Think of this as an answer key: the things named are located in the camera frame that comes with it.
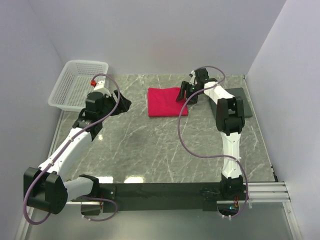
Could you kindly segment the crimson red t-shirt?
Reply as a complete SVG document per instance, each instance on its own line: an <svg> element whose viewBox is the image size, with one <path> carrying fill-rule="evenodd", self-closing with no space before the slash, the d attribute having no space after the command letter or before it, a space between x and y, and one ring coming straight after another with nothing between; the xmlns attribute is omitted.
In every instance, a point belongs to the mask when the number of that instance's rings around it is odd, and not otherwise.
<svg viewBox="0 0 320 240"><path fill-rule="evenodd" d="M178 117L184 101L176 101L179 87L153 88L147 91L147 109L150 118Z"/></svg>

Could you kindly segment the white perforated plastic basket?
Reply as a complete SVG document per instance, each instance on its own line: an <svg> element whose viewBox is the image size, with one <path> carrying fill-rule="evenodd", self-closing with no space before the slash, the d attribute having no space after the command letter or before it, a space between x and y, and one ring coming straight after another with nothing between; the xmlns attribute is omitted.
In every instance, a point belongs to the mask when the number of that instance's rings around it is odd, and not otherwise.
<svg viewBox="0 0 320 240"><path fill-rule="evenodd" d="M63 111L80 112L85 107L87 95L94 90L92 78L97 74L106 74L108 69L106 62L68 61L53 87L48 104Z"/></svg>

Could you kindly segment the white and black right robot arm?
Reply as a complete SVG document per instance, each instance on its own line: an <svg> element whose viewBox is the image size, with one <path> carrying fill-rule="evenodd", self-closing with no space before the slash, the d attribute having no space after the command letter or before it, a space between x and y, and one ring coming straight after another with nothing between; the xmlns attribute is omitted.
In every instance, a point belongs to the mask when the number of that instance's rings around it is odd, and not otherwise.
<svg viewBox="0 0 320 240"><path fill-rule="evenodd" d="M240 138L245 126L244 101L225 90L221 83L209 77L207 66L193 70L190 81L181 83L177 102L185 100L181 112L188 103L195 104L199 94L205 94L216 105L215 124L223 145L223 167L218 194L226 200L240 195L245 190L243 171L240 166Z"/></svg>

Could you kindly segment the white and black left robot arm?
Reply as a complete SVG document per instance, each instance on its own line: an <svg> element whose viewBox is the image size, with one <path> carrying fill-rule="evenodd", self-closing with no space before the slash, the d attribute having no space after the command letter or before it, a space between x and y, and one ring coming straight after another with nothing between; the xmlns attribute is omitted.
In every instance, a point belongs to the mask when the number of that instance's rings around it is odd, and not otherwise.
<svg viewBox="0 0 320 240"><path fill-rule="evenodd" d="M56 151L37 168L29 167L23 175L23 204L49 214L58 214L66 203L84 196L88 201L100 195L99 179L82 174L75 180L64 181L65 174L81 151L90 145L110 116L127 112L132 102L118 90L107 95L91 92L85 107L73 123L67 138Z"/></svg>

